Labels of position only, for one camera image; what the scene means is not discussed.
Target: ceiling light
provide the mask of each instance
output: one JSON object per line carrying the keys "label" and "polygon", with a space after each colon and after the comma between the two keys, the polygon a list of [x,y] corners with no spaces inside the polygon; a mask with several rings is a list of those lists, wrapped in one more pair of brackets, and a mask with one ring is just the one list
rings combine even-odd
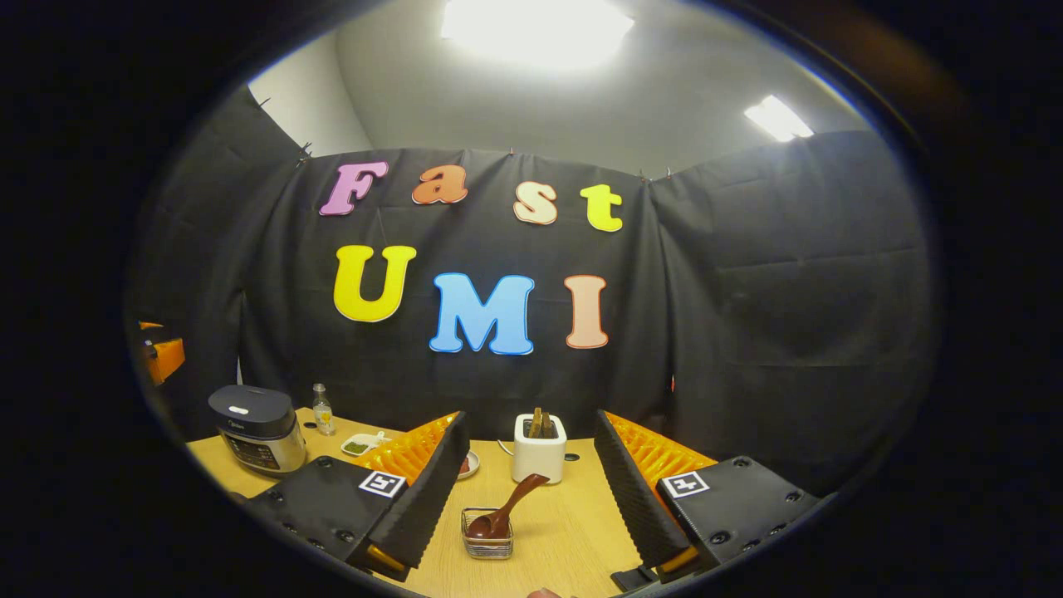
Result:
{"label": "ceiling light", "polygon": [[587,66],[614,53],[632,24],[602,0],[450,0],[442,36],[499,57]]}
{"label": "ceiling light", "polygon": [[812,130],[805,124],[790,106],[775,96],[767,96],[759,104],[749,106],[745,117],[767,131],[778,141],[789,141],[796,137],[811,137]]}

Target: rice cooker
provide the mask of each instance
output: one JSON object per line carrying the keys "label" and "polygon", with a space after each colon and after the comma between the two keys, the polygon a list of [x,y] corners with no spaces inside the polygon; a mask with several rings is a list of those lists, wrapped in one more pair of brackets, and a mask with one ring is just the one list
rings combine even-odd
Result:
{"label": "rice cooker", "polygon": [[207,403],[225,445],[243,465],[283,476],[306,461],[306,440],[288,395],[233,385],[216,391]]}

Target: wooden spatula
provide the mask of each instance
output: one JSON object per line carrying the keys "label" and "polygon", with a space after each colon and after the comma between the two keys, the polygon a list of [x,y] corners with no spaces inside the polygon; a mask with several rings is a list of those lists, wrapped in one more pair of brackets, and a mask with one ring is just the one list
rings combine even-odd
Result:
{"label": "wooden spatula", "polygon": [[527,478],[524,478],[513,489],[513,494],[509,495],[509,500],[502,506],[502,509],[473,519],[469,524],[469,529],[466,530],[466,535],[478,540],[500,540],[507,537],[509,535],[509,512],[513,510],[513,507],[520,499],[549,481],[550,478],[540,476],[539,474],[532,474]]}

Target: orange object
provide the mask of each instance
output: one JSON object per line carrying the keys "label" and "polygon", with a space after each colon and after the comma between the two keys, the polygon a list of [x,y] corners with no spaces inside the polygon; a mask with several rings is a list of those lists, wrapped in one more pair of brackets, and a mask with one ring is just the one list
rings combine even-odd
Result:
{"label": "orange object", "polygon": [[401,571],[406,568],[403,566],[402,563],[395,561],[387,552],[381,550],[379,548],[373,546],[372,544],[369,545],[369,556],[375,559],[377,562],[383,563],[384,565],[391,567],[396,571]]}
{"label": "orange object", "polygon": [[639,467],[642,479],[646,481],[665,513],[671,514],[661,495],[657,494],[658,480],[716,464],[716,461],[634,422],[609,412],[605,412],[605,416],[609,418],[617,435],[624,443],[624,448]]}
{"label": "orange object", "polygon": [[697,549],[693,546],[687,547],[686,550],[676,554],[665,563],[661,563],[661,570],[665,574],[678,570],[687,563],[693,561],[697,558]]}
{"label": "orange object", "polygon": [[148,373],[151,381],[158,387],[185,363],[185,344],[180,340],[152,345],[155,356],[148,358]]}
{"label": "orange object", "polygon": [[443,440],[446,427],[454,422],[458,413],[444,415],[415,428],[399,439],[355,459],[352,463],[374,472],[402,476],[410,485],[414,485],[418,476],[424,471],[424,466],[428,464],[428,460],[432,459],[432,454],[439,446],[439,442]]}

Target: black fabric backdrop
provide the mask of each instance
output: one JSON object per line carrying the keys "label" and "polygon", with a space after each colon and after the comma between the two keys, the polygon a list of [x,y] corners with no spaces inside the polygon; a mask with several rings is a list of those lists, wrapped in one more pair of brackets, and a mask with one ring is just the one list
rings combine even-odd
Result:
{"label": "black fabric backdrop", "polygon": [[[342,164],[386,160],[351,213],[320,216]],[[469,194],[453,204],[416,204],[420,174],[441,164],[467,171]],[[538,181],[557,191],[559,215],[549,225],[513,213],[517,185]],[[613,215],[620,230],[587,221],[579,189],[607,184],[623,198]],[[391,244],[417,249],[402,305],[379,323],[356,323],[333,304],[336,250],[367,244],[361,292],[379,295]],[[241,366],[249,385],[283,389],[309,405],[310,389],[328,389],[337,415],[408,429],[465,410],[478,439],[507,439],[513,418],[534,407],[556,414],[574,438],[593,431],[594,410],[644,420],[662,409],[669,381],[668,320],[660,235],[646,186],[637,176],[503,152],[387,150],[314,159],[277,200],[255,253],[246,288]],[[433,278],[463,272],[486,301],[497,280],[521,274],[535,280],[527,301],[528,356],[501,356],[466,343],[457,354],[428,348],[439,322]],[[604,277],[598,349],[572,349],[569,275]]]}
{"label": "black fabric backdrop", "polygon": [[[389,171],[351,213],[318,213],[338,166],[375,160]],[[156,272],[168,288],[199,289],[188,336],[203,345],[186,345],[196,383],[169,394],[175,412],[193,414],[189,439],[213,433],[206,397],[232,383],[238,351],[246,383],[308,406],[322,382],[341,417],[408,429],[465,410],[472,438],[507,440],[514,415],[542,407],[587,438],[603,408],[714,458],[750,455],[824,494],[919,398],[932,345],[925,235],[907,177],[872,133],[771,144],[646,183],[476,150],[293,163],[233,178],[232,211],[197,237],[195,262]],[[466,168],[468,197],[415,204],[420,173],[443,164]],[[513,215],[528,180],[557,190],[556,222]],[[614,233],[590,225],[578,192],[602,183],[623,197]],[[417,249],[394,315],[368,324],[336,310],[344,244],[374,249],[361,284],[370,301],[383,288],[381,251]],[[467,273],[482,301],[506,274],[535,279],[534,353],[432,352],[443,272]],[[564,344],[573,274],[607,280],[603,348]],[[159,283],[145,284],[148,296]]]}
{"label": "black fabric backdrop", "polygon": [[248,87],[204,119],[138,220],[146,242],[131,259],[129,312],[184,342],[185,363],[159,389],[188,439],[217,433],[206,399],[236,382],[239,283],[299,146]]}

